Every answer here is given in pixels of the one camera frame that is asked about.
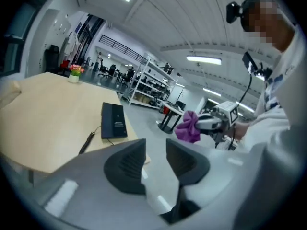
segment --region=white ceiling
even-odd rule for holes
[[[80,9],[113,22],[166,60],[191,85],[240,99],[249,81],[242,55],[272,64],[278,52],[243,32],[239,20],[228,24],[226,5],[244,0],[78,0]],[[213,56],[222,65],[186,60],[187,55]],[[263,81],[254,78],[243,103],[256,108]]]

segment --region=black pad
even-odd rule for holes
[[[198,183],[209,171],[209,160],[171,139],[166,140],[166,158],[180,186]]]
[[[141,184],[142,167],[146,160],[146,139],[111,155],[104,165],[109,182],[123,193],[145,195]]]

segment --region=flower pot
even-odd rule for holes
[[[79,82],[79,76],[69,75],[68,82],[72,82],[72,83]]]

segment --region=purple cloth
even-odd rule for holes
[[[179,124],[175,129],[177,138],[190,143],[201,140],[201,132],[195,128],[197,121],[198,117],[195,112],[185,112],[183,115],[183,123]]]

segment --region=desk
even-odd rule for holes
[[[120,105],[113,90],[48,72],[19,84],[22,93],[0,110],[0,149],[30,170],[51,173],[77,156],[101,124],[102,102]],[[128,137],[110,139],[114,144],[138,139],[126,115],[125,121]],[[86,152],[110,146],[97,132]]]
[[[179,121],[179,119],[181,118],[181,116],[184,115],[184,112],[182,112],[182,111],[180,111],[180,110],[170,106],[167,102],[162,102],[162,104],[164,106],[166,106],[169,110],[168,110],[167,114],[165,115],[162,123],[158,124],[158,127],[163,132],[165,132],[167,134],[172,134],[175,126],[177,125],[177,123]],[[176,122],[174,123],[174,125],[170,128],[167,125],[168,125],[169,121],[171,120],[172,116],[174,116],[174,114],[177,114],[178,118],[177,118]]]

